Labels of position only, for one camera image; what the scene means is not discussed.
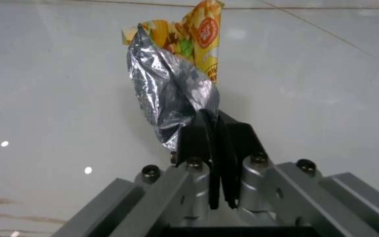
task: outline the orange circular logo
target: orange circular logo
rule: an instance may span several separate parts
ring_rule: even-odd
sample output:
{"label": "orange circular logo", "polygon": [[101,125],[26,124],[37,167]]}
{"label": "orange circular logo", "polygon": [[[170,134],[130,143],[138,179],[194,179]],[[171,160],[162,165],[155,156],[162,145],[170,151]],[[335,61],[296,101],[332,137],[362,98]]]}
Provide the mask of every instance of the orange circular logo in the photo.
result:
{"label": "orange circular logo", "polygon": [[202,48],[206,48],[217,36],[217,23],[211,17],[204,19],[198,28],[198,42]]}

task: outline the snack bag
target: snack bag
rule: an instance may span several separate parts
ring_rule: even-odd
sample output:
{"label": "snack bag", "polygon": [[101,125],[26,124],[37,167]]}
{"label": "snack bag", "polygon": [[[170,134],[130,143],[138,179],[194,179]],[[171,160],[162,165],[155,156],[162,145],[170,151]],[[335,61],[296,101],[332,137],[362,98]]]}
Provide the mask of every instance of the snack bag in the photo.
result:
{"label": "snack bag", "polygon": [[[190,60],[216,83],[223,6],[216,0],[204,0],[180,23],[154,20],[142,25],[157,46]],[[136,32],[137,27],[122,30],[122,42],[129,45]]]}

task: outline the gray metal bar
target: gray metal bar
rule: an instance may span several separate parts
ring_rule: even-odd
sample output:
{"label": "gray metal bar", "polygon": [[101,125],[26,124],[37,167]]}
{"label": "gray metal bar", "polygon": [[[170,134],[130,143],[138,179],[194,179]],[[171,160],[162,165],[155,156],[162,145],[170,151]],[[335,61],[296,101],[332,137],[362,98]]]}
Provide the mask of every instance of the gray metal bar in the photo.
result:
{"label": "gray metal bar", "polygon": [[267,201],[285,223],[308,223],[323,237],[379,237],[291,162],[270,167],[263,188]]}
{"label": "gray metal bar", "polygon": [[115,179],[52,237],[105,237],[144,195],[141,187]]}
{"label": "gray metal bar", "polygon": [[160,234],[168,225],[178,226],[195,199],[192,176],[170,167],[111,233],[110,237],[145,237]]}
{"label": "gray metal bar", "polygon": [[319,183],[379,232],[379,192],[351,173],[333,175]]}

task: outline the crumpled bag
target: crumpled bag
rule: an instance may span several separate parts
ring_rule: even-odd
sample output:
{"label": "crumpled bag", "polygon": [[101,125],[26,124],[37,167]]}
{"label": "crumpled bag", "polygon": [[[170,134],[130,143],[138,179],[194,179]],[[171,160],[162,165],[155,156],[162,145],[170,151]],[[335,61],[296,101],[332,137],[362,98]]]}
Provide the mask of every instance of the crumpled bag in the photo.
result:
{"label": "crumpled bag", "polygon": [[141,25],[128,47],[127,68],[144,116],[169,150],[177,149],[179,129],[196,111],[217,114],[215,85],[190,61],[156,46]]}

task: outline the glossy surface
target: glossy surface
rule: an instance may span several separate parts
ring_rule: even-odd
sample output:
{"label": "glossy surface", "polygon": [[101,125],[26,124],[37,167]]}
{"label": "glossy surface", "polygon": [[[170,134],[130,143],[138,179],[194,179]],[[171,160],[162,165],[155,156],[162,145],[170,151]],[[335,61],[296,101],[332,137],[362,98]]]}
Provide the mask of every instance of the glossy surface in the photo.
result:
{"label": "glossy surface", "polygon": [[[167,167],[120,29],[190,8],[153,7],[0,2],[0,235],[49,236],[115,177]],[[311,159],[379,190],[379,9],[288,11],[222,12],[221,109],[274,163]]]}

